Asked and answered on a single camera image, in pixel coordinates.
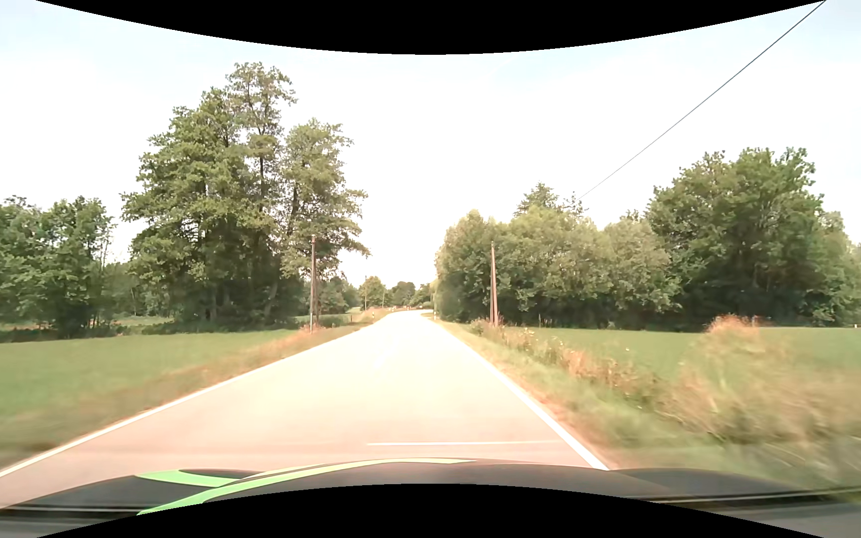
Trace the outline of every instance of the road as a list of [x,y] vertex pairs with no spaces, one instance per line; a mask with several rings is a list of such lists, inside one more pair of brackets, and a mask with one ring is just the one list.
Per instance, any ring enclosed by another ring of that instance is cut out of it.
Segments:
[[8,472],[0,508],[176,468],[411,457],[600,466],[534,407],[443,327],[399,312]]

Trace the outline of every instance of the foliage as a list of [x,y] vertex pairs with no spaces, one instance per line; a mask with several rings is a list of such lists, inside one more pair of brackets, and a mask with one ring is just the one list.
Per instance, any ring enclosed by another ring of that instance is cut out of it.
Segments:
[[358,295],[366,308],[383,306],[388,301],[388,288],[376,276],[368,276],[358,289]]
[[[182,320],[270,324],[306,306],[312,236],[323,278],[337,274],[340,252],[369,254],[356,239],[366,195],[345,186],[351,140],[340,125],[312,119],[284,136],[290,80],[260,63],[235,67],[226,87],[175,108],[149,139],[142,190],[124,196],[125,219],[147,223],[131,271]],[[330,309],[346,302],[328,297]]]
[[509,222],[472,211],[437,252],[433,299],[445,320],[700,329],[735,314],[778,324],[861,323],[861,243],[811,193],[804,149],[706,154],[653,190],[644,214],[601,231],[579,200],[544,183]]
[[414,282],[400,281],[395,287],[390,288],[390,305],[391,306],[409,306],[417,292]]
[[0,323],[32,321],[61,338],[107,324],[111,229],[102,204],[81,196],[46,211],[18,197],[0,202]]

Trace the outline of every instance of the white lane marking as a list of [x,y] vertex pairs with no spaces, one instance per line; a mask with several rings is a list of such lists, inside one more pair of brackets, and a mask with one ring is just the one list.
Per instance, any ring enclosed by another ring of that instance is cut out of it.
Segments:
[[517,396],[517,398],[520,398],[520,401],[522,401],[524,404],[526,404],[526,406],[529,407],[530,410],[532,410],[537,416],[539,416],[541,418],[541,420],[543,420],[546,423],[547,426],[550,426],[550,429],[553,430],[557,435],[559,435],[560,438],[563,439],[564,442],[566,444],[568,444],[570,446],[570,448],[573,449],[574,452],[576,452],[581,458],[583,458],[584,461],[589,463],[591,467],[593,467],[594,469],[601,469],[603,471],[609,470],[609,467],[604,465],[603,461],[601,461],[599,458],[594,456],[590,450],[588,450],[585,446],[580,444],[580,441],[578,441],[576,438],[574,438],[574,436],[571,435],[567,430],[565,430],[563,426],[558,424],[556,422],[556,420],[551,418],[549,414],[547,414],[543,409],[541,409],[541,407],[539,405],[537,405],[537,403],[534,402],[534,400],[532,400],[523,391],[523,389],[518,387],[513,381],[508,379],[507,376],[504,375],[503,373],[501,373],[498,369],[494,368],[494,365],[490,364],[490,361],[481,357],[479,353],[477,353],[476,351],[473,350],[473,348],[471,348],[470,346],[465,344],[464,341],[462,341],[460,338],[450,334],[446,328],[440,326],[439,324],[434,324],[434,326],[436,326],[439,330],[441,330],[442,332],[447,334],[449,337],[456,340],[465,349],[470,351],[472,356],[476,360],[480,361],[480,363],[487,369],[488,372],[493,373],[496,376],[496,378],[500,380],[501,383],[503,383],[505,386],[507,386],[510,389],[511,393],[514,393],[514,395]]
[[538,444],[545,442],[563,442],[562,440],[549,441],[454,441],[454,442],[369,442],[367,446],[427,446],[427,445],[455,445],[455,444]]
[[336,342],[341,342],[341,340],[343,340],[343,339],[345,339],[345,338],[352,337],[352,336],[354,336],[354,335],[360,335],[362,331],[365,331],[365,330],[367,330],[368,328],[371,328],[371,327],[373,327],[373,326],[375,326],[375,325],[376,325],[376,324],[365,326],[365,327],[363,327],[363,328],[361,328],[361,329],[359,329],[359,330],[356,330],[356,331],[354,331],[354,332],[352,332],[352,333],[350,333],[350,334],[346,334],[346,335],[344,335],[344,336],[341,336],[341,338],[336,338],[336,339],[331,340],[331,341],[329,341],[329,342],[325,342],[325,343],[320,344],[319,346],[315,346],[314,348],[311,348],[311,349],[305,349],[304,351],[301,351],[301,352],[299,352],[299,353],[296,353],[296,354],[294,354],[294,355],[291,355],[290,357],[285,357],[285,358],[283,358],[283,359],[280,359],[280,360],[274,361],[274,362],[270,363],[269,365],[265,365],[265,366],[263,366],[263,367],[261,367],[261,368],[259,368],[259,369],[257,369],[257,370],[252,370],[252,371],[250,371],[250,372],[242,373],[241,375],[239,375],[239,376],[237,376],[237,377],[233,377],[233,378],[231,378],[231,379],[228,379],[228,380],[222,381],[221,383],[218,383],[217,385],[212,385],[212,386],[210,386],[210,387],[208,387],[208,388],[206,388],[206,389],[202,389],[202,390],[198,391],[197,393],[193,393],[193,394],[188,395],[188,396],[183,397],[183,398],[178,398],[177,400],[172,401],[172,402],[169,402],[169,403],[166,403],[166,404],[162,405],[161,407],[157,407],[157,408],[155,408],[155,409],[147,410],[147,411],[145,411],[145,412],[143,412],[143,413],[141,413],[141,414],[138,414],[138,415],[132,416],[131,418],[126,418],[125,420],[123,420],[123,421],[121,421],[121,422],[117,422],[117,423],[115,423],[115,424],[112,424],[111,426],[109,426],[109,427],[107,427],[107,428],[104,428],[104,429],[102,429],[102,430],[99,430],[98,432],[95,432],[95,433],[92,433],[92,434],[88,434],[88,435],[86,435],[86,436],[84,436],[84,437],[80,437],[80,438],[78,438],[78,439],[76,439],[76,440],[74,440],[74,441],[71,441],[71,442],[69,442],[69,443],[67,443],[67,444],[64,444],[63,446],[59,446],[59,447],[54,448],[54,449],[52,449],[52,450],[50,450],[50,451],[48,451],[48,452],[44,452],[44,453],[42,453],[42,454],[39,454],[38,456],[35,456],[35,457],[33,457],[33,458],[29,458],[29,459],[26,459],[26,460],[24,460],[24,461],[20,461],[20,462],[18,462],[17,464],[15,464],[15,465],[11,466],[11,467],[6,467],[5,469],[1,470],[1,471],[0,471],[0,478],[4,477],[4,476],[6,476],[6,475],[10,475],[11,473],[14,473],[15,471],[18,471],[18,470],[20,470],[20,469],[24,469],[25,467],[28,467],[29,465],[32,465],[33,463],[38,463],[38,462],[40,462],[42,459],[45,459],[45,458],[51,458],[51,457],[53,457],[54,455],[59,454],[59,453],[62,453],[62,452],[65,452],[66,450],[68,450],[68,449],[70,449],[70,448],[75,448],[75,447],[77,447],[79,444],[82,444],[82,443],[84,443],[84,442],[88,442],[88,441],[90,441],[90,440],[92,440],[92,439],[94,439],[94,438],[96,438],[96,437],[102,436],[103,434],[108,434],[108,433],[114,432],[115,430],[118,430],[119,428],[124,428],[124,427],[126,427],[127,425],[131,424],[132,422],[137,422],[137,421],[139,421],[139,420],[141,420],[141,419],[145,418],[146,416],[151,416],[152,414],[155,414],[156,412],[161,412],[161,411],[163,411],[163,410],[165,410],[165,409],[168,409],[168,408],[174,407],[174,406],[176,406],[176,405],[178,405],[178,404],[180,404],[180,403],[184,403],[184,402],[186,402],[186,401],[190,400],[191,398],[197,398],[197,397],[199,397],[199,396],[201,396],[201,395],[203,395],[203,394],[205,394],[205,393],[210,393],[211,391],[214,391],[215,389],[220,389],[220,388],[221,388],[221,387],[223,387],[224,385],[229,385],[229,384],[231,384],[231,383],[233,383],[233,382],[235,382],[235,381],[237,381],[237,380],[239,380],[239,379],[244,379],[245,377],[248,377],[249,375],[254,375],[254,374],[256,374],[256,373],[262,372],[262,371],[267,370],[267,369],[269,369],[269,368],[271,368],[271,367],[273,367],[273,366],[279,365],[279,364],[281,364],[281,363],[283,363],[283,362],[285,362],[285,361],[290,361],[290,360],[292,360],[292,359],[297,359],[297,358],[301,357],[302,355],[305,355],[306,353],[310,353],[310,352],[312,352],[312,351],[317,351],[317,350],[320,350],[320,349],[322,349],[322,348],[326,348],[326,347],[328,347],[328,346],[331,346],[331,345],[335,344]]

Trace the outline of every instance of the power line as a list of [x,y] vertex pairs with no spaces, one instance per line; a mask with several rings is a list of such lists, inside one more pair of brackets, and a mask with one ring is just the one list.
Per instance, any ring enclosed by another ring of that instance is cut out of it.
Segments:
[[698,108],[700,108],[700,106],[701,106],[702,104],[704,104],[704,103],[706,103],[707,101],[709,101],[709,100],[710,100],[710,98],[711,98],[712,96],[716,95],[718,91],[722,90],[722,89],[723,89],[723,87],[724,87],[726,84],[729,84],[729,83],[730,83],[730,80],[735,79],[737,75],[739,75],[740,73],[742,73],[742,72],[743,72],[743,70],[745,70],[747,67],[749,67],[750,65],[752,65],[752,64],[753,64],[753,62],[754,62],[754,61],[756,61],[757,59],[759,59],[759,57],[760,57],[760,56],[762,56],[762,55],[766,54],[766,51],[768,51],[769,49],[771,49],[771,48],[773,47],[773,45],[775,45],[776,43],[779,43],[779,42],[780,42],[780,39],[782,39],[782,38],[786,37],[786,34],[787,34],[787,33],[790,33],[791,31],[793,31],[793,28],[796,28],[797,26],[799,26],[799,24],[800,24],[801,22],[803,22],[804,20],[806,20],[806,18],[807,18],[807,17],[809,17],[810,15],[812,15],[812,13],[813,13],[814,11],[816,11],[817,9],[819,9],[819,6],[822,6],[822,5],[823,5],[823,4],[825,4],[825,3],[826,3],[826,0],[823,0],[822,2],[820,2],[820,3],[819,3],[819,5],[817,5],[816,7],[814,7],[814,8],[812,9],[812,11],[810,11],[809,13],[807,13],[807,14],[806,14],[806,16],[804,16],[803,18],[799,19],[799,22],[797,22],[796,24],[792,25],[792,28],[790,28],[789,30],[786,30],[786,31],[785,31],[785,33],[784,33],[783,35],[780,35],[780,36],[779,36],[779,38],[777,38],[775,41],[773,41],[773,42],[772,42],[772,44],[770,44],[768,47],[766,47],[766,48],[765,48],[761,53],[759,53],[759,55],[757,55],[755,58],[751,59],[747,65],[745,65],[745,66],[744,66],[742,69],[740,69],[739,71],[736,71],[736,73],[735,73],[735,75],[734,75],[734,76],[730,77],[730,78],[729,78],[729,80],[726,80],[726,81],[723,83],[723,86],[720,86],[719,88],[717,88],[717,91],[712,92],[712,93],[709,95],[709,97],[707,97],[706,99],[704,99],[703,101],[701,101],[701,102],[700,102],[700,104],[698,104],[697,106],[695,106],[695,107],[693,108],[693,110],[691,110],[691,111],[687,112],[687,113],[686,113],[686,116],[683,116],[682,118],[680,118],[679,120],[677,120],[675,124],[673,124],[672,126],[670,126],[670,128],[669,128],[669,129],[667,129],[667,130],[663,131],[663,134],[661,134],[660,136],[656,137],[656,139],[654,139],[653,141],[651,141],[650,143],[648,143],[646,147],[644,147],[643,149],[641,149],[641,150],[639,151],[639,153],[637,153],[636,155],[633,155],[632,157],[630,157],[630,158],[629,158],[629,161],[627,161],[627,162],[626,162],[626,163],[624,163],[623,165],[620,165],[620,167],[619,167],[619,168],[617,168],[616,170],[614,170],[614,171],[613,171],[609,176],[607,176],[607,177],[603,178],[602,180],[600,180],[600,183],[597,183],[596,185],[594,185],[593,187],[591,187],[591,188],[590,188],[590,190],[588,190],[587,192],[584,192],[584,193],[583,193],[579,198],[577,198],[577,199],[578,199],[578,200],[582,200],[582,199],[583,199],[583,197],[584,197],[584,196],[586,196],[586,195],[588,195],[588,194],[590,194],[590,193],[593,191],[593,189],[596,189],[597,187],[600,187],[601,185],[603,185],[604,181],[606,181],[607,179],[609,179],[609,178],[613,177],[613,175],[614,175],[614,174],[616,174],[616,172],[618,172],[618,171],[620,171],[621,169],[623,169],[623,167],[624,167],[624,166],[626,166],[626,165],[628,165],[630,162],[632,162],[632,161],[633,161],[633,159],[635,159],[635,158],[639,157],[639,156],[640,156],[640,153],[643,153],[643,152],[644,152],[644,151],[646,151],[646,150],[647,150],[651,145],[655,144],[657,140],[659,140],[659,139],[663,138],[663,135],[665,135],[665,134],[667,134],[668,132],[670,132],[671,130],[673,130],[673,128],[675,128],[677,125],[679,125],[679,123],[680,123],[680,122],[682,122],[683,120],[686,120],[686,117],[687,117],[687,116],[689,116],[690,114],[693,114],[693,113],[694,113]]

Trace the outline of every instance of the tree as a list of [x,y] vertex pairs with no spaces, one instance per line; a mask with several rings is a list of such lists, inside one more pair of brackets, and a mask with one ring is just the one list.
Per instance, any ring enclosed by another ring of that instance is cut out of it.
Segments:
[[407,306],[416,292],[413,282],[400,281],[395,287],[390,288],[390,304],[392,306]]
[[374,306],[381,306],[382,302],[387,302],[388,288],[384,286],[380,278],[368,276],[361,284],[358,295],[364,298],[365,308],[373,308]]
[[320,300],[321,314],[343,314],[347,311],[347,301],[344,300],[345,282],[339,276],[333,276],[320,287],[317,298]]
[[607,292],[602,308],[607,322],[642,328],[673,310],[678,280],[670,274],[670,255],[639,214],[628,213],[604,228],[607,242]]
[[849,253],[833,239],[838,227],[822,196],[807,190],[815,166],[806,156],[794,148],[778,157],[746,149],[735,162],[706,154],[671,187],[653,190],[647,220],[670,253],[687,319],[732,313],[790,322],[835,308],[832,275],[844,269],[833,256]]
[[496,220],[485,221],[477,210],[448,228],[435,257],[437,308],[445,320],[469,322],[486,317],[490,306],[491,241],[499,240],[501,233],[502,226]]
[[423,306],[425,302],[431,300],[431,286],[429,283],[421,284],[421,287],[417,288],[414,292],[411,301],[408,303],[408,306]]
[[283,136],[287,79],[260,63],[235,64],[224,88],[177,107],[142,157],[125,220],[146,229],[129,270],[181,319],[271,323],[302,310],[317,236],[318,277],[337,275],[358,241],[363,190],[345,185],[340,125],[312,119]]
[[570,214],[583,214],[583,203],[577,199],[576,193],[571,194],[567,200],[561,202],[560,198],[544,183],[538,183],[536,187],[523,196],[523,200],[517,205],[514,216],[527,213],[531,208],[544,208],[561,211]]
[[[23,302],[34,320],[57,329],[61,337],[78,336],[101,320],[104,263],[111,239],[111,217],[102,203],[78,196],[61,200],[41,214],[43,252]],[[107,312],[104,321],[111,320]]]

